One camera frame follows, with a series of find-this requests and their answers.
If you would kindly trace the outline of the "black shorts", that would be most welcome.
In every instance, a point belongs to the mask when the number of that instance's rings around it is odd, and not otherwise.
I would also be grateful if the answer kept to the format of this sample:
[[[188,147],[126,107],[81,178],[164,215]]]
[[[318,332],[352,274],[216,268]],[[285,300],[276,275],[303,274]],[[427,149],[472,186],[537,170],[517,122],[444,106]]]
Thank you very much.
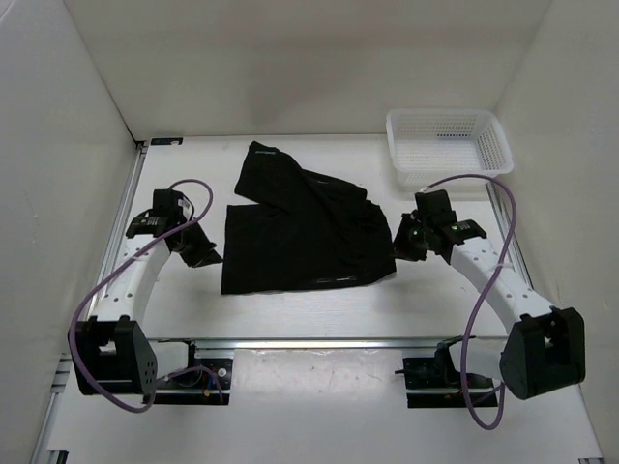
[[[397,270],[392,233],[364,188],[253,141],[226,211],[221,293],[372,284]]]

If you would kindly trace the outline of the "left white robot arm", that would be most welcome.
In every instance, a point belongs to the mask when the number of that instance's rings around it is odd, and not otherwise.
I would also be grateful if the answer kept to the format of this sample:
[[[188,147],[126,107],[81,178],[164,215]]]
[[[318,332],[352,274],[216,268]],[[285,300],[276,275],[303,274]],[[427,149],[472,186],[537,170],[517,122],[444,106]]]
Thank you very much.
[[[167,372],[182,387],[199,382],[202,362],[183,343],[158,350],[141,328],[154,286],[169,257],[176,253],[190,268],[222,262],[194,223],[165,239],[148,219],[135,219],[127,232],[125,260],[105,278],[103,297],[86,319],[81,313],[93,290],[75,312],[68,339],[79,390],[84,395],[136,394],[148,398]]]

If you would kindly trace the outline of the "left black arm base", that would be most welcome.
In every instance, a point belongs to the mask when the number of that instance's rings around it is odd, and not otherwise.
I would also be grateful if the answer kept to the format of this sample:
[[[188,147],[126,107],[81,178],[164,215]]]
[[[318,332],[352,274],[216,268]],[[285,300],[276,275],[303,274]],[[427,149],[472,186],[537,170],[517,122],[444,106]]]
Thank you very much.
[[[158,361],[155,405],[226,406],[234,373],[231,349],[198,340],[151,343]]]

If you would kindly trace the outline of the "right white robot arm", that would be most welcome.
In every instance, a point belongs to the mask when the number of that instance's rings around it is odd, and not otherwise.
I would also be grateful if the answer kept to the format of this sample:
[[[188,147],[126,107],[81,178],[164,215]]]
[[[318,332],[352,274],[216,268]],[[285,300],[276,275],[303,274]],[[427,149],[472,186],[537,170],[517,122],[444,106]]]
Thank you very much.
[[[508,335],[496,346],[457,336],[441,342],[434,374],[454,387],[469,372],[503,382],[524,400],[581,383],[586,375],[585,330],[572,307],[558,308],[500,262],[486,231],[471,219],[436,227],[403,215],[394,240],[398,259],[423,261],[428,252],[463,275],[494,310]]]

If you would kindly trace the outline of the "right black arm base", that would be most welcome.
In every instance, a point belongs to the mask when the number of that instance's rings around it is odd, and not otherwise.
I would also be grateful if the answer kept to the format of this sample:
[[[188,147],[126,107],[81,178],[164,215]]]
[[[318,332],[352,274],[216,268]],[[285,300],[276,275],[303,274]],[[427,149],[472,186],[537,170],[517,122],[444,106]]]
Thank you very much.
[[[404,380],[408,409],[466,408],[459,372],[443,343],[431,354],[405,355],[394,374]],[[498,387],[492,379],[469,373],[466,380],[474,407],[498,406]]]

